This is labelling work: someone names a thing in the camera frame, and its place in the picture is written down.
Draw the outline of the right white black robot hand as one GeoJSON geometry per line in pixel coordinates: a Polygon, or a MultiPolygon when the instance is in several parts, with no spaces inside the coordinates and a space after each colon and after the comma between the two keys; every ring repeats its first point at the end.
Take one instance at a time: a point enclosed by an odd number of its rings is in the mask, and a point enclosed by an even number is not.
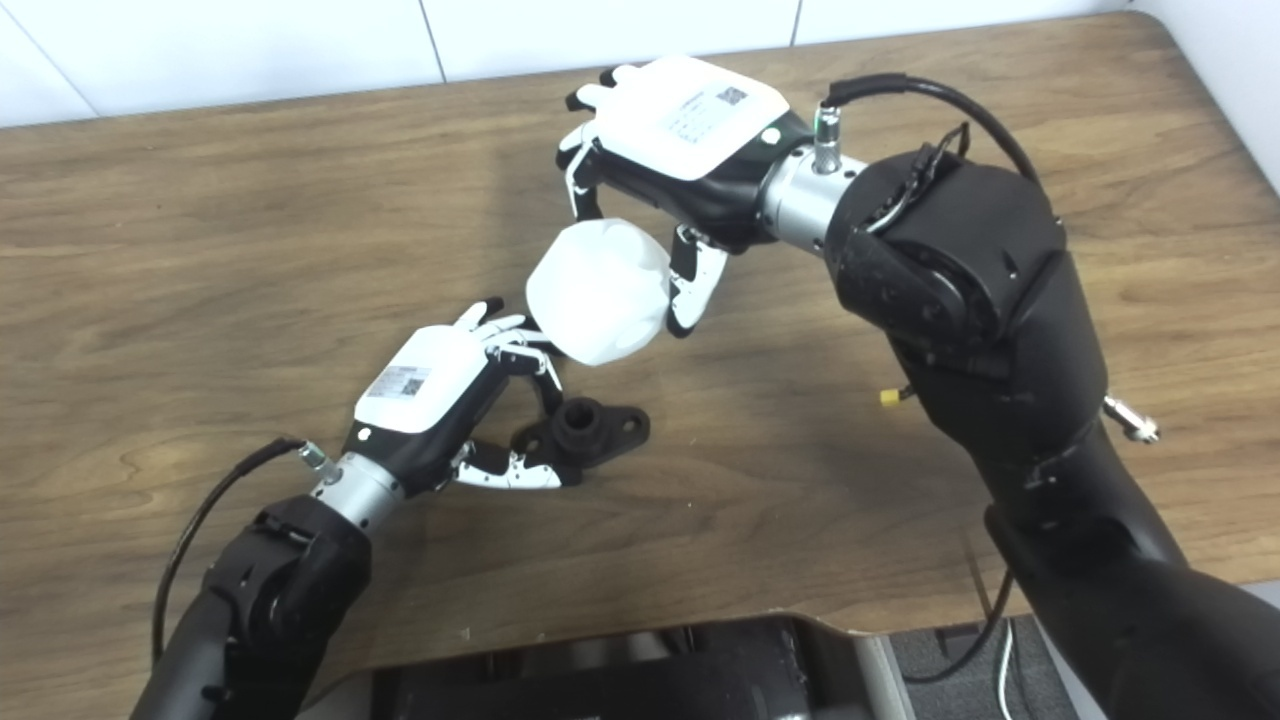
{"type": "Polygon", "coordinates": [[[602,219],[603,186],[669,215],[666,325],[691,334],[727,260],[771,241],[765,184],[812,132],[769,85],[684,55],[616,67],[564,105],[590,115],[556,155],[573,219],[602,219]]]}

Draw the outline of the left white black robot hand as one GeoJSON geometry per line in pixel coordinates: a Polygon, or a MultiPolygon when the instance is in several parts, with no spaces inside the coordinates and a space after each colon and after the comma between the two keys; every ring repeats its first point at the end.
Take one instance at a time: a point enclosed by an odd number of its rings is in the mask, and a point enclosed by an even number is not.
{"type": "Polygon", "coordinates": [[[527,377],[545,418],[564,401],[552,342],[535,320],[503,314],[504,301],[472,304],[452,323],[413,332],[362,392],[343,445],[376,464],[406,498],[452,480],[500,489],[559,487],[548,465],[475,439],[513,377],[527,377]]]}

